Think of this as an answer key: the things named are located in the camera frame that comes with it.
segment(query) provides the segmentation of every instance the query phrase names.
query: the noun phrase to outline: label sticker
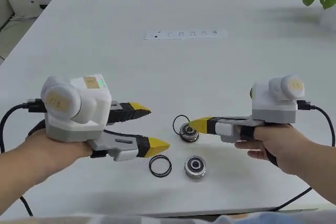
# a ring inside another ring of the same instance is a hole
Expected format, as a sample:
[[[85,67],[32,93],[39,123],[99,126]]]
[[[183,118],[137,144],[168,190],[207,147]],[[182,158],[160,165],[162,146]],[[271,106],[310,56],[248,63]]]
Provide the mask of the label sticker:
[[[69,112],[70,101],[61,95],[53,92],[49,93],[46,99],[46,104],[58,111]]]
[[[302,91],[303,90],[303,83],[298,79],[289,80],[289,88],[291,90]]]
[[[83,79],[88,89],[100,89],[97,79],[94,76],[85,76]]]

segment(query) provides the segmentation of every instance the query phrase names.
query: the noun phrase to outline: forearm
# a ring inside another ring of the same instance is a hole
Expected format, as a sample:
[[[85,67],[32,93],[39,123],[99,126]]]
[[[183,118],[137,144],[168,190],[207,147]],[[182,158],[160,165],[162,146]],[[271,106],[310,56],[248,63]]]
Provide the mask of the forearm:
[[[297,175],[323,198],[336,204],[336,148],[310,143],[297,165]]]
[[[20,148],[0,154],[0,215],[41,180],[34,158]]]

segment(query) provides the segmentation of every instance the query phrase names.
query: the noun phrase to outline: floor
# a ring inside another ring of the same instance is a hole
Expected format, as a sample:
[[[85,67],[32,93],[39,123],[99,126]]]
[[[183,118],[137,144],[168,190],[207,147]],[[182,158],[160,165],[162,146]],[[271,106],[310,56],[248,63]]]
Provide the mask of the floor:
[[[3,30],[0,31],[0,65],[16,44],[22,39],[30,29],[35,19],[25,21],[10,21]]]

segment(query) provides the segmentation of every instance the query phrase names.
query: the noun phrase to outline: black rubber o-ring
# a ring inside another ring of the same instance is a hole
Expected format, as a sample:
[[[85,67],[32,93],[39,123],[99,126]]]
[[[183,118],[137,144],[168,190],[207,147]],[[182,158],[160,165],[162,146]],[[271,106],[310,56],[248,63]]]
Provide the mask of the black rubber o-ring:
[[[165,159],[168,161],[169,163],[169,168],[168,170],[166,170],[164,173],[156,173],[152,170],[152,164],[155,160],[157,159]],[[172,171],[172,162],[170,162],[169,158],[166,157],[165,155],[157,155],[157,156],[154,156],[151,158],[151,160],[149,160],[149,171],[155,176],[155,177],[158,177],[158,178],[164,178],[166,176],[169,175],[169,173]]]
[[[177,117],[175,117],[175,119],[174,119],[174,121],[173,121],[173,131],[174,131],[177,135],[179,135],[179,136],[183,136],[183,135],[185,135],[185,134],[180,134],[180,133],[178,133],[178,132],[176,131],[176,129],[175,129],[175,121],[176,121],[176,119],[178,119],[178,118],[180,118],[180,117],[184,117],[184,118],[186,118],[186,119],[188,120],[188,122],[190,122],[190,120],[189,120],[189,118],[188,118],[186,115],[178,115]]]

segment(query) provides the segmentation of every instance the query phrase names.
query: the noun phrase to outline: black wire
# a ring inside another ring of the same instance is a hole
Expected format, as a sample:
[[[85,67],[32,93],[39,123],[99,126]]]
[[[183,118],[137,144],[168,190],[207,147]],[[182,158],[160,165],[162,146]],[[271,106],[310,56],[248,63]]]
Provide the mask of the black wire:
[[[31,208],[30,208],[28,202],[26,201],[26,199],[23,196],[21,196],[20,200],[22,201],[23,205],[25,206],[25,208],[26,208],[27,213],[29,214],[29,216],[33,217],[34,216],[33,212],[31,211]]]
[[[327,119],[328,124],[329,124],[329,127],[330,127],[330,131],[331,131],[331,146],[332,146],[332,147],[335,147],[335,130],[334,130],[334,126],[332,125],[332,122],[331,122],[330,117],[329,117],[328,114],[327,114],[323,109],[321,109],[320,107],[317,107],[317,106],[312,105],[312,106],[311,106],[311,109],[312,109],[312,110],[320,111],[320,112],[325,116],[325,118]]]
[[[328,121],[328,124],[329,124],[329,127],[330,127],[330,132],[331,132],[331,146],[332,147],[335,147],[335,130],[334,130],[334,126],[332,125],[332,122],[331,122],[331,119],[330,117],[328,116],[328,114],[323,110],[321,109],[320,107],[317,107],[317,106],[314,106],[312,105],[310,107],[311,110],[317,110],[317,111],[320,111],[324,116],[325,118],[327,119]],[[308,189],[306,189],[305,191],[303,191],[302,193],[298,194],[297,196],[295,196],[293,199],[290,199],[289,201],[283,203],[281,206],[278,206],[276,208],[273,208],[269,211],[272,211],[272,212],[275,212],[275,211],[278,211],[280,210],[281,208],[284,208],[284,207],[287,207],[289,204],[291,204],[292,202],[294,202],[295,200],[301,198],[302,196],[306,195],[307,193],[309,193],[310,191],[312,191],[312,188],[309,187]]]
[[[6,114],[2,117],[1,122],[0,122],[0,153],[5,152],[5,143],[4,143],[4,127],[7,119],[9,116],[16,110],[25,108],[26,104],[19,104],[14,107],[12,107],[10,110],[6,112]]]
[[[4,153],[5,152],[5,143],[4,143],[4,127],[5,127],[5,123],[7,121],[7,119],[9,118],[9,116],[16,110],[18,109],[24,109],[26,108],[26,103],[22,103],[22,104],[19,104],[19,105],[16,105],[14,107],[12,107],[10,110],[8,110],[6,112],[6,114],[3,116],[3,118],[1,119],[1,122],[0,122],[0,153]],[[31,211],[29,205],[28,205],[28,202],[26,201],[26,199],[21,196],[20,197],[20,200],[22,201],[23,205],[25,206],[29,216],[34,216],[33,215],[33,212]]]

